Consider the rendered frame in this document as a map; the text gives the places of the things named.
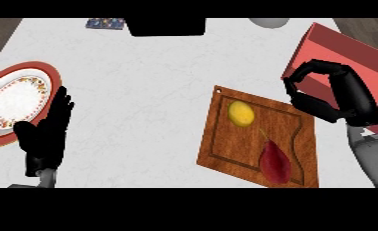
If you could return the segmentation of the grey round object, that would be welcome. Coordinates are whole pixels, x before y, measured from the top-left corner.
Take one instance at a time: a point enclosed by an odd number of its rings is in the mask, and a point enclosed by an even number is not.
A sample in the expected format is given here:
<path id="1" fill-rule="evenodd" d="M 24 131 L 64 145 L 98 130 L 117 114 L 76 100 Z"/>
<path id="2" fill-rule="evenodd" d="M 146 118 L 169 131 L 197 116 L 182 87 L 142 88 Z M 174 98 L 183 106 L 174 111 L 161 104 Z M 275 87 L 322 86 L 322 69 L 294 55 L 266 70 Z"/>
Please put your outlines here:
<path id="1" fill-rule="evenodd" d="M 250 21 L 260 27 L 276 29 L 281 28 L 290 21 L 288 18 L 251 18 Z"/>

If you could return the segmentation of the red pear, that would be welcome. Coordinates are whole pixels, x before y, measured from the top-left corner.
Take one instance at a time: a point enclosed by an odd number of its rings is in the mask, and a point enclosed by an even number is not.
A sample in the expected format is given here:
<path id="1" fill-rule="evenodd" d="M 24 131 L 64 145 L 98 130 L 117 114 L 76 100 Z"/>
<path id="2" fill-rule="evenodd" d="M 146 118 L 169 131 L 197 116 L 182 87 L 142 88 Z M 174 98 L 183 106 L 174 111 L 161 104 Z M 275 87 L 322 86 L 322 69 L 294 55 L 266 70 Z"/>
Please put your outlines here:
<path id="1" fill-rule="evenodd" d="M 285 184 L 291 178 L 291 162 L 265 131 L 262 131 L 262 135 L 266 141 L 259 158 L 259 167 L 269 182 Z"/>

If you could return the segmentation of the black appliance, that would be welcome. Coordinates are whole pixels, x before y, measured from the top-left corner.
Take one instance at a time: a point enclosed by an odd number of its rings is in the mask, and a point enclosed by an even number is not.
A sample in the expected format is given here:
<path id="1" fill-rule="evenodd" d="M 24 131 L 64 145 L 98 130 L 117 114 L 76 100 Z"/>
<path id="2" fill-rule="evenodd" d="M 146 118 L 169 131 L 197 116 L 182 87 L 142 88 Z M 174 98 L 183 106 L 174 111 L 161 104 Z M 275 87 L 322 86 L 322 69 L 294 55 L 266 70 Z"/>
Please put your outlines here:
<path id="1" fill-rule="evenodd" d="M 126 24 L 135 37 L 203 36 L 204 18 L 127 18 Z"/>

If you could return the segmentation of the red-rimmed floral plate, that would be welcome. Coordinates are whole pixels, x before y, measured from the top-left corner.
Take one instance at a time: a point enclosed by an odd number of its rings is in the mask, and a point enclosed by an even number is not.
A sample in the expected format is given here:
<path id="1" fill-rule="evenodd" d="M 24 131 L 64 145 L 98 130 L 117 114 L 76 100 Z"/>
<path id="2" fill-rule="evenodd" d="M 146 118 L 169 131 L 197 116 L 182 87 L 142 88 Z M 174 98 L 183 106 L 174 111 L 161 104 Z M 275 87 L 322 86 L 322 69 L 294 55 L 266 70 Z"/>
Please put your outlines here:
<path id="1" fill-rule="evenodd" d="M 0 71 L 0 146 L 17 141 L 17 122 L 37 125 L 48 116 L 61 85 L 59 72 L 45 62 L 24 62 Z"/>

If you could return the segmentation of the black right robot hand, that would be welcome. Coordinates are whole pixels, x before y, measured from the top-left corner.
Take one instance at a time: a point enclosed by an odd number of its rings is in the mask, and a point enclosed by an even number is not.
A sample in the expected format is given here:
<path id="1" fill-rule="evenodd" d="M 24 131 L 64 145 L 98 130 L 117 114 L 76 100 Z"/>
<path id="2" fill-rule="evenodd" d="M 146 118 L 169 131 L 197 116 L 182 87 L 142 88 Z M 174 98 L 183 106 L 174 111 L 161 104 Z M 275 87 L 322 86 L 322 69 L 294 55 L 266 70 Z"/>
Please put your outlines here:
<path id="1" fill-rule="evenodd" d="M 299 91 L 296 84 L 310 73 L 328 76 L 338 108 Z M 361 76 L 349 65 L 312 59 L 300 65 L 291 76 L 284 78 L 284 84 L 293 106 L 307 114 L 330 123 L 344 118 L 353 127 L 378 125 L 378 104 Z"/>

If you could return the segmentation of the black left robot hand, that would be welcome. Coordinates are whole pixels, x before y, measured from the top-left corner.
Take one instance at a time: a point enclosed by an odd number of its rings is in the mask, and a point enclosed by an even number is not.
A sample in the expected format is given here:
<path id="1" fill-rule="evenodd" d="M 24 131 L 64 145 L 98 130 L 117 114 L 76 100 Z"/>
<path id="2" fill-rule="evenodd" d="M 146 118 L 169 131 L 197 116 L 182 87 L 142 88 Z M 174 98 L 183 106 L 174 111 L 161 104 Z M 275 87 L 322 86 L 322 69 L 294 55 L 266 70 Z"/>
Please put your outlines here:
<path id="1" fill-rule="evenodd" d="M 74 102 L 67 94 L 67 88 L 59 87 L 49 113 L 45 119 L 33 125 L 19 121 L 14 125 L 19 147 L 25 151 L 25 176 L 36 177 L 45 169 L 56 170 L 62 163 L 67 130 L 71 120 Z"/>

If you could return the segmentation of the brown wooden cutting board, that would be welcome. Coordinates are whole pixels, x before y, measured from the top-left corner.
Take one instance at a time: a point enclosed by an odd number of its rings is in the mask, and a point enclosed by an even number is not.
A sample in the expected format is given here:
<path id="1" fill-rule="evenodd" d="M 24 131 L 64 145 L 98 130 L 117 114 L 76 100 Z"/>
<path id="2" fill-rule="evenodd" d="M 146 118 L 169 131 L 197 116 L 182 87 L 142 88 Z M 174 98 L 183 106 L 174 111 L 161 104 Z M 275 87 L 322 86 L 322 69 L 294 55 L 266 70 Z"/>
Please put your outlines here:
<path id="1" fill-rule="evenodd" d="M 228 118 L 228 106 L 242 101 L 256 114 L 248 127 Z M 259 167 L 266 142 L 278 144 L 291 163 L 291 179 L 272 183 Z M 197 164 L 266 187 L 319 187 L 315 118 L 290 104 L 214 86 Z"/>

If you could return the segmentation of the yellow lemon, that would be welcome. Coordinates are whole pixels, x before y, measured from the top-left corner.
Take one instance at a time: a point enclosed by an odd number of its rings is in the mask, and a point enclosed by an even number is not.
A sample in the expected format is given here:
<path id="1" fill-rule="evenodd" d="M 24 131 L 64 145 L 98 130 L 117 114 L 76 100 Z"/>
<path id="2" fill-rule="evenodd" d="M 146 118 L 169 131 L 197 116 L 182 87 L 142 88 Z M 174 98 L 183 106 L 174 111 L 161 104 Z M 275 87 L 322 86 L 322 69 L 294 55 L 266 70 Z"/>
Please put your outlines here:
<path id="1" fill-rule="evenodd" d="M 234 101 L 228 105 L 228 117 L 238 127 L 248 127 L 254 122 L 254 111 L 242 101 Z"/>

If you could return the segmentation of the red cardboard box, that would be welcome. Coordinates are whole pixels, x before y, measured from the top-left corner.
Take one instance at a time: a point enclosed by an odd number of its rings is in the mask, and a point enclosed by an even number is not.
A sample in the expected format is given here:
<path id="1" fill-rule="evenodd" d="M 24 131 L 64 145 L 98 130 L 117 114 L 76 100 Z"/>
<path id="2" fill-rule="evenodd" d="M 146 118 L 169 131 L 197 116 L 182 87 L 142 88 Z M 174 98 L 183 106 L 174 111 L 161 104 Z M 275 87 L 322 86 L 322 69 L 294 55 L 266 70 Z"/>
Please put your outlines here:
<path id="1" fill-rule="evenodd" d="M 312 59 L 349 65 L 359 74 L 378 103 L 378 49 L 313 23 L 299 43 L 281 79 L 290 77 L 303 62 Z M 327 75 L 310 73 L 299 90 L 338 108 Z"/>

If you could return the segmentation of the dark blue patterned packet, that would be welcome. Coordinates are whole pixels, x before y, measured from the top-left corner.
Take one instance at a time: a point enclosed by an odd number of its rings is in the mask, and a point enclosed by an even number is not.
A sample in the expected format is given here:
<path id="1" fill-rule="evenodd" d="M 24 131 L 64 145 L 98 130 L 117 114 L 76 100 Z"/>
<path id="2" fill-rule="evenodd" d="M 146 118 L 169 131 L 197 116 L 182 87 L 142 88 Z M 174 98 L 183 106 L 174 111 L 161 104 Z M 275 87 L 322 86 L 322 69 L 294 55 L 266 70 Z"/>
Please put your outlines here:
<path id="1" fill-rule="evenodd" d="M 121 30 L 124 28 L 123 18 L 90 18 L 86 23 L 90 29 L 112 29 Z"/>

